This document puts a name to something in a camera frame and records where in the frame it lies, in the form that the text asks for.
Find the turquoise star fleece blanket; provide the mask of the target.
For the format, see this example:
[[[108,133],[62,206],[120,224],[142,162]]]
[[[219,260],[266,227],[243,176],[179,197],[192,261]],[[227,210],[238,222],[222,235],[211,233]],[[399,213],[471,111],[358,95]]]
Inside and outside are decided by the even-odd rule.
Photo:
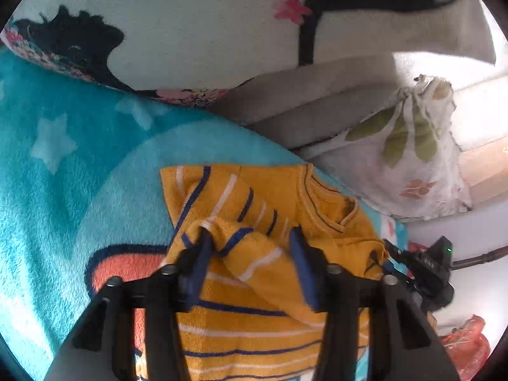
[[[42,380],[111,276],[159,268],[167,166],[298,158],[202,110],[87,84],[1,52],[1,356]]]

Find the white leaf print pillow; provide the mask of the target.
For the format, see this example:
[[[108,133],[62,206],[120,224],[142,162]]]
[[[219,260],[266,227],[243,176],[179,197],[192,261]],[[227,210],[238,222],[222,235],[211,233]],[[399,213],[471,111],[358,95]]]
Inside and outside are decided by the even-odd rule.
[[[342,132],[299,151],[376,211],[403,222],[469,211],[472,200],[451,133],[456,109],[449,81],[421,75]]]

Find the cream cushion black silhouette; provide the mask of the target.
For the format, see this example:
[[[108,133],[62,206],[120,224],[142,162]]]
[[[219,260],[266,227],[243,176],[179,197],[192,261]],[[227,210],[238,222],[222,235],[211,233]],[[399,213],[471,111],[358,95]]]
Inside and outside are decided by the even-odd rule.
[[[343,58],[495,60],[480,0],[22,0],[1,38],[47,69],[178,103]]]

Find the beige upholstered headboard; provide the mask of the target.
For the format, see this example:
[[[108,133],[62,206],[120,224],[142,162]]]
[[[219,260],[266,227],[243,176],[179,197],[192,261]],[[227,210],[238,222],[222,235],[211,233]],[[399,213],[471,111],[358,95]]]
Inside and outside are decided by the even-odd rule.
[[[345,58],[254,77],[209,108],[267,136],[278,123],[303,122],[298,138],[273,140],[295,149],[340,132],[379,108],[396,89],[426,75],[455,91],[451,131],[462,149],[461,170],[472,201],[507,196],[507,63],[429,52]]]

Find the red plastic bag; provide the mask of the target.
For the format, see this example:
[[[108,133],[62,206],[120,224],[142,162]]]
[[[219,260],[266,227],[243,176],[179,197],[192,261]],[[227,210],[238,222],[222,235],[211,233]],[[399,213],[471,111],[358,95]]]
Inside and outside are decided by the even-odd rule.
[[[485,324],[482,317],[473,315],[455,332],[440,337],[462,381],[472,380],[491,353],[488,339],[482,334]]]

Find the yellow striped knit sweater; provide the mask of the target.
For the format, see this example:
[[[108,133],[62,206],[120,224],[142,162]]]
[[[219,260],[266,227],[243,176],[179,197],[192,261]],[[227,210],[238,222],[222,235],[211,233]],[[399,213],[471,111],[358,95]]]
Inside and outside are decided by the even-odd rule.
[[[201,231],[213,251],[198,303],[178,315],[193,380],[283,380],[312,371],[325,317],[306,304],[290,232],[356,276],[380,279],[387,251],[359,203],[309,164],[174,166],[160,172],[174,234],[166,262]]]

